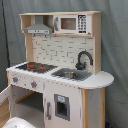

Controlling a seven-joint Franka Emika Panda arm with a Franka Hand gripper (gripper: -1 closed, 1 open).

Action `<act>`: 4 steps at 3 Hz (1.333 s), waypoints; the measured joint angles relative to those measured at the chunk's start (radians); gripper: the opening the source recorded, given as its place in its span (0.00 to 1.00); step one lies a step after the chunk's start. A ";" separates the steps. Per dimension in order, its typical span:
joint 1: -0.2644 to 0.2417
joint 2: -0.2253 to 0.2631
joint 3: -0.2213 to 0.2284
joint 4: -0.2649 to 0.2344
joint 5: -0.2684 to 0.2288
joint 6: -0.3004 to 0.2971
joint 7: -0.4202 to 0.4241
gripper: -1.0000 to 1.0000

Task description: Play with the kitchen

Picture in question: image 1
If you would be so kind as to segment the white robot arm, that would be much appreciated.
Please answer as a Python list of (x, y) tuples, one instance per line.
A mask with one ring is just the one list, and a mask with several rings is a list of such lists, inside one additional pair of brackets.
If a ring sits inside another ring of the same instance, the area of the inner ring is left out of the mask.
[(2, 128), (35, 128), (24, 119), (14, 117), (9, 119)]

